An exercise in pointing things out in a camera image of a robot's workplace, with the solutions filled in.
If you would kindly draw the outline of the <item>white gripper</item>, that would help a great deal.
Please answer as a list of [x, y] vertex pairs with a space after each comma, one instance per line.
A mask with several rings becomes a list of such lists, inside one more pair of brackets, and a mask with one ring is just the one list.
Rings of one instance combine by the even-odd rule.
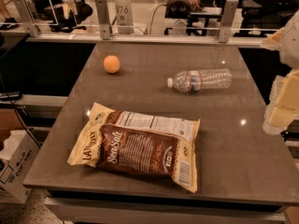
[[[299, 68], [299, 10], [286, 25], [262, 41], [263, 49], [277, 50], [280, 61], [291, 68]], [[285, 76], [276, 76], [265, 109], [263, 130], [268, 134], [279, 134], [299, 114], [299, 70], [292, 69]]]

